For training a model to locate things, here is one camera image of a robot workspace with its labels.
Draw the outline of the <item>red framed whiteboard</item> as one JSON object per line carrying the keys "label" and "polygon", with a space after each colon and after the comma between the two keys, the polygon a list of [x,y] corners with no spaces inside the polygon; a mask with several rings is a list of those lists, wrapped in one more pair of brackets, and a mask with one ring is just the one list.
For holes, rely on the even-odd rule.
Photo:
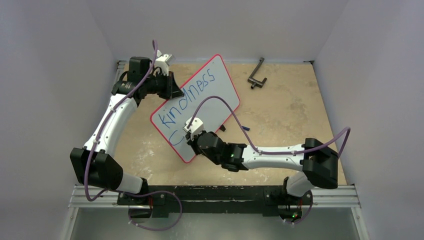
{"label": "red framed whiteboard", "polygon": [[228,107],[235,111],[241,100],[220,54],[215,54],[180,89],[183,97],[162,103],[150,115],[150,122],[178,157],[189,163],[195,153],[186,143],[186,121],[196,115],[206,131],[217,132],[231,116]]}

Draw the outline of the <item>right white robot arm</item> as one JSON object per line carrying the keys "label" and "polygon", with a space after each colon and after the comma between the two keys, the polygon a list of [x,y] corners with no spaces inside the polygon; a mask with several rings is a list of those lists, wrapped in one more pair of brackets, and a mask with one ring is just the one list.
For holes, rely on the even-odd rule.
{"label": "right white robot arm", "polygon": [[196,155],[203,155],[230,172],[258,168],[289,169],[297,173],[284,181],[280,196],[294,203],[314,187],[338,187],[339,154],[326,143],[306,138],[302,144],[287,147],[254,147],[244,143],[224,142],[214,132],[186,134],[186,143]]}

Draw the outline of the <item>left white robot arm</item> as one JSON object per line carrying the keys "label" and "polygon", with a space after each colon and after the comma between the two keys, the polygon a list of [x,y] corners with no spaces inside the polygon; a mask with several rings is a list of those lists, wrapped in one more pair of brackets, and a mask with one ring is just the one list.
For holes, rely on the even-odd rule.
{"label": "left white robot arm", "polygon": [[184,96],[169,70],[171,54],[159,54],[155,60],[131,57],[129,67],[113,85],[108,107],[96,130],[81,148],[73,148],[70,160],[86,197],[93,201],[89,186],[104,191],[129,194],[138,205],[149,199],[147,180],[124,172],[114,160],[115,150],[131,115],[147,95],[157,95],[164,100]]}

